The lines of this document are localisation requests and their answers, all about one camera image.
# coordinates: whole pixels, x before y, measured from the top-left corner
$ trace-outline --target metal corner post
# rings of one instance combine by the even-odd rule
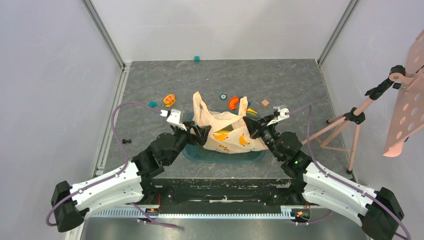
[[[318,60],[316,61],[320,68],[323,65],[324,61],[326,60],[327,56],[329,55],[331,49],[333,48],[334,43],[339,38],[340,33],[342,32],[347,21],[351,17],[351,15],[352,15],[353,11],[355,10],[359,1],[360,0],[350,0],[349,3],[347,4],[347,7],[344,10],[343,15],[341,16],[340,20],[338,21],[337,26],[335,27],[334,31],[332,32],[330,39],[328,40],[327,44],[324,47],[324,50],[322,51],[321,55],[319,56]]]
[[[118,49],[115,46],[114,42],[112,41],[111,36],[109,35],[108,31],[106,30],[106,27],[103,24],[102,19],[100,18],[99,14],[97,13],[96,8],[93,5],[93,2],[91,0],[82,0],[82,3],[84,4],[85,8],[87,9],[88,14],[90,14],[96,28],[100,32],[101,37],[106,42],[107,47],[112,52],[113,58],[115,58],[116,63],[119,65],[121,70],[124,70],[126,64],[123,61],[121,55],[119,54]]]

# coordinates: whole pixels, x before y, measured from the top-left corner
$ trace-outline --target gray floor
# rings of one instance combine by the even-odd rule
[[[313,209],[311,220],[328,213]],[[361,227],[333,213],[328,219],[309,226],[295,226],[289,220],[271,219],[160,219],[182,229],[137,223],[128,218],[86,220],[82,240],[367,240]]]
[[[229,98],[247,96],[250,107],[262,116],[271,114],[272,106],[284,104],[294,110],[313,103],[312,133],[324,128],[325,121],[333,117],[323,78],[312,59],[133,62],[122,102],[156,101],[158,109],[166,109],[163,98],[174,94],[176,103],[172,108],[189,113],[193,111],[196,91],[211,109],[228,108],[228,100],[219,98],[222,93]],[[264,99],[270,102],[266,109],[260,106]],[[299,140],[306,139],[307,114],[305,110],[290,116],[278,124],[277,130],[296,132]],[[116,130],[121,139],[132,140],[125,145],[130,156],[144,150],[160,133],[171,132],[165,118],[133,105],[119,111]],[[344,152],[322,149],[316,141],[312,143],[318,161],[344,177],[351,177],[346,174],[348,162]],[[330,145],[343,146],[340,137]],[[123,162],[124,154],[113,140],[105,170],[113,170]],[[288,178],[280,165],[269,152],[256,163],[193,162],[180,154],[157,178]]]

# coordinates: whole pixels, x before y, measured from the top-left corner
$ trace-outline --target screw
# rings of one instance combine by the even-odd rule
[[[131,142],[132,142],[131,139],[128,139],[128,140],[122,139],[123,144],[130,144]]]

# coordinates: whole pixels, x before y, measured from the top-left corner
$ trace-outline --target green object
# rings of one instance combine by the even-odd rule
[[[150,107],[150,108],[154,108],[154,107],[156,107],[158,104],[155,102],[155,101],[151,101],[151,102],[149,102],[148,103],[148,106]]]
[[[214,112],[225,112],[219,110],[212,110]],[[184,122],[192,121],[194,117],[194,112],[191,112],[184,119]],[[251,113],[247,112],[248,117],[254,117]],[[206,163],[228,163],[228,164],[247,164],[247,163],[256,163],[260,161],[265,156],[265,150],[263,151],[249,151],[243,153],[234,153],[227,154],[218,151],[212,151],[204,149],[200,145],[190,145],[187,144],[182,150],[182,154],[189,160],[193,162],[206,162]]]

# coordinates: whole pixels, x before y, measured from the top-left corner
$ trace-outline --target beige plastic bag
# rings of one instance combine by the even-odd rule
[[[199,126],[210,125],[205,149],[226,154],[247,153],[267,150],[262,139],[251,139],[243,117],[246,116],[248,98],[240,99],[238,115],[229,111],[222,113],[209,111],[199,92],[193,95],[193,120]]]

